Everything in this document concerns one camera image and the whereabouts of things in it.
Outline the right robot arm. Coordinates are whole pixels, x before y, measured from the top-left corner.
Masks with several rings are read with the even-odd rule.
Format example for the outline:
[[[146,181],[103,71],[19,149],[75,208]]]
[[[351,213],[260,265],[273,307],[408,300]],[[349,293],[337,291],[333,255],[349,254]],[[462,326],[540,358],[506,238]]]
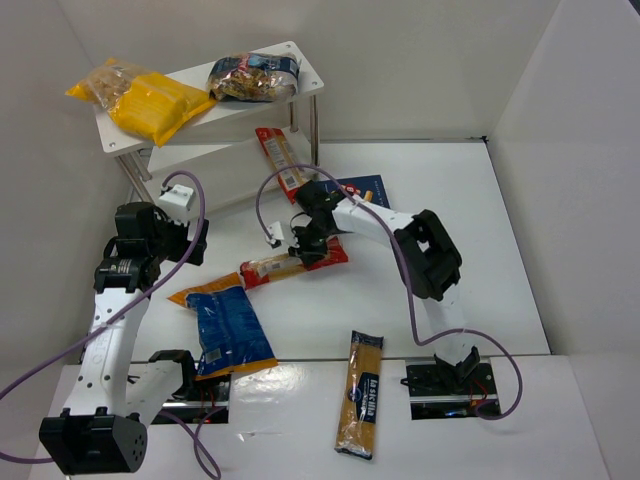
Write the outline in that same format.
[[[406,263],[398,270],[409,274],[412,297],[422,301],[432,333],[466,326],[458,288],[462,257],[434,212],[400,213],[340,191],[329,193],[313,181],[300,187],[294,200],[310,218],[307,225],[292,229],[295,241],[289,247],[289,254],[304,266],[323,259],[328,240],[340,234],[398,246],[394,257]]]

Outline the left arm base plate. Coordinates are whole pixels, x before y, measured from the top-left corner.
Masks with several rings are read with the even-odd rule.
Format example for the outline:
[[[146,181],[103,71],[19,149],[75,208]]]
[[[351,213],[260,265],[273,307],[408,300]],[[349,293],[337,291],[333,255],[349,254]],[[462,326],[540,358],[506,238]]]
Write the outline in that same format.
[[[188,393],[167,400],[162,410],[185,424],[197,425],[204,418],[206,423],[227,424],[230,391],[230,375],[197,381]]]

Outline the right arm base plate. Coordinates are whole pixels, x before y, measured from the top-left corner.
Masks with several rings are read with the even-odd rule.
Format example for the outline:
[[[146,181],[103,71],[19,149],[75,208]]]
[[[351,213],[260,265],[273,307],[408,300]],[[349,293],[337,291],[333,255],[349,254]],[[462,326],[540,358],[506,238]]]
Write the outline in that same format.
[[[488,416],[501,411],[493,369],[482,361],[458,389],[450,390],[438,376],[434,361],[407,362],[400,383],[409,394],[412,420],[476,417],[475,409]]]

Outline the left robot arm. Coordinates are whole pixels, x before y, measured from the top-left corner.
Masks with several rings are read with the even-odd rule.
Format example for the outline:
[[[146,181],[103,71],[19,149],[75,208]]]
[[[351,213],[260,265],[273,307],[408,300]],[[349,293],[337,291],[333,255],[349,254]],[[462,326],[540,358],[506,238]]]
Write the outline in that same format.
[[[149,425],[172,394],[193,382],[187,350],[154,353],[140,378],[128,382],[147,295],[164,279],[161,264],[203,262],[207,230],[188,236],[193,214],[190,200],[132,202],[116,211],[117,234],[94,274],[93,337],[61,413],[45,418],[39,430],[41,444],[65,475],[138,471]]]

